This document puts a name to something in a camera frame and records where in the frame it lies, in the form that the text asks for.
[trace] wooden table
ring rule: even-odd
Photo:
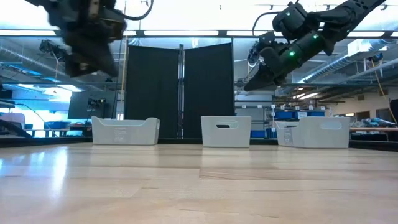
[[[384,131],[384,132],[393,132],[393,131],[398,131],[398,128],[350,128],[350,131]]]
[[[395,224],[398,153],[201,145],[0,150],[0,223]]]
[[[58,137],[63,137],[67,135],[67,132],[69,131],[68,128],[64,128],[64,129],[25,129],[24,131],[32,131],[32,136],[34,137],[36,135],[36,131],[45,131],[45,137],[49,137],[50,136],[50,132],[58,132],[59,135]]]

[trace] black room divider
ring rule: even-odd
[[[201,138],[201,116],[234,116],[232,44],[185,51],[184,138]]]
[[[177,138],[178,50],[129,47],[124,119],[160,119],[159,138]]]
[[[176,139],[178,108],[183,105],[183,137],[201,139],[201,116],[234,115],[233,48],[221,44],[186,50],[183,82],[178,78],[182,74],[180,52],[129,48],[124,117],[159,118],[159,138]],[[183,102],[178,96],[182,85]]]

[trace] fluorescent light fixture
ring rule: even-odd
[[[72,96],[72,91],[59,87],[46,88],[43,94],[57,96],[59,98],[67,99]]]
[[[56,36],[53,30],[0,30],[0,35]]]
[[[159,36],[212,36],[218,35],[216,30],[148,30],[145,35]]]
[[[311,94],[308,94],[307,96],[301,97],[300,100],[305,100],[305,99],[311,98],[311,97],[313,97],[313,96],[316,96],[316,95],[318,95],[318,94],[319,94],[319,93],[311,93]]]
[[[123,35],[137,35],[137,32],[134,30],[126,30],[123,32]]]
[[[258,37],[258,36],[260,36],[262,34],[265,34],[266,32],[270,32],[270,31],[273,31],[273,30],[254,31],[254,36]],[[274,34],[275,34],[276,37],[279,37],[279,38],[283,37],[281,32],[274,32]],[[243,31],[227,31],[226,35],[228,35],[228,36],[250,37],[250,36],[253,36],[253,32],[250,31],[250,30],[247,30],[247,31],[246,30],[243,30]]]
[[[58,86],[75,93],[79,93],[82,91],[81,89],[75,87],[74,85],[58,85]]]
[[[297,96],[293,96],[293,99],[300,98],[300,97],[302,97],[302,96],[304,96],[304,95],[305,95],[305,93],[302,93],[302,94],[297,95]]]
[[[57,98],[57,99],[49,99],[52,102],[70,102],[70,98]]]
[[[30,89],[34,89],[35,88],[33,85],[25,85],[25,84],[18,84],[18,86],[24,87],[24,88],[30,88]]]
[[[367,31],[367,32],[358,32],[352,31],[348,34],[348,37],[380,37],[384,34],[384,32],[379,31]]]

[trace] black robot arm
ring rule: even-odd
[[[71,77],[90,74],[98,70],[111,77],[119,71],[108,44],[121,40],[127,27],[126,19],[141,20],[152,10],[139,17],[124,15],[116,10],[116,0],[26,0],[35,6],[43,6],[49,14],[49,22],[60,28],[63,41],[72,47],[72,54],[65,56],[65,70]]]
[[[246,91],[285,82],[287,74],[322,50],[331,55],[336,42],[343,40],[358,24],[385,0],[348,0],[334,9],[322,12],[306,12],[301,4],[292,2],[272,21],[276,32],[281,32],[287,44],[275,41],[273,32],[259,37],[248,56],[259,64],[258,72],[244,87]],[[324,22],[322,31],[320,23]]]

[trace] computer monitor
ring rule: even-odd
[[[70,98],[68,119],[115,118],[115,91],[83,91]]]

